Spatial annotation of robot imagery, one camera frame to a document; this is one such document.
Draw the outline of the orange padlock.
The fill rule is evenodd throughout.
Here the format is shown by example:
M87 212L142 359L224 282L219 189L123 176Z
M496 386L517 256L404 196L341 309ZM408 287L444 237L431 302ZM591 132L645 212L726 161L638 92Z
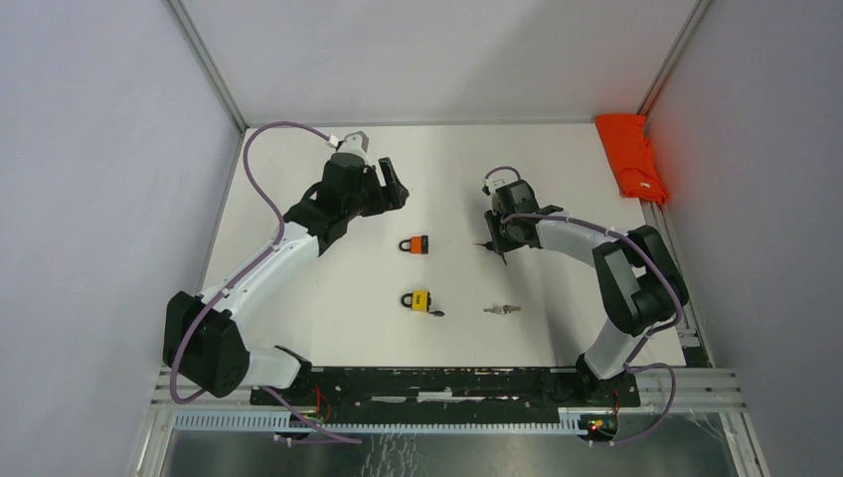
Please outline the orange padlock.
M429 237L422 235L403 239L399 242L399 250L412 254L428 254Z

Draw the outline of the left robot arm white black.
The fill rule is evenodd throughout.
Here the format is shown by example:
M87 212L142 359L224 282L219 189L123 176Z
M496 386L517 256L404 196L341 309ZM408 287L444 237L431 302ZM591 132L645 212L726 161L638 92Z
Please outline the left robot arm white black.
M306 360L280 345L249 343L248 327L263 303L345 235L352 220L399 210L409 195L390 158L371 165L355 153L334 153L320 181L284 214L283 229L255 255L202 292L170 298L164 365L216 398L241 386L269 386L288 404L305 402L312 392L311 377L301 371Z

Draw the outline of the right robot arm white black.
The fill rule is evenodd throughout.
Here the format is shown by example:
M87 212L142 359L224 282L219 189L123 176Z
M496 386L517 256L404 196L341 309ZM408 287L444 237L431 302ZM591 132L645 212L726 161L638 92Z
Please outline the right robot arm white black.
M540 207L523 179L487 178L482 191L491 200L486 249L500 256L525 246L558 252L594 270L606 318L578 356L572 387L581 402L603 403L652 336L684 317L687 285L660 232L651 226L619 232L557 206Z

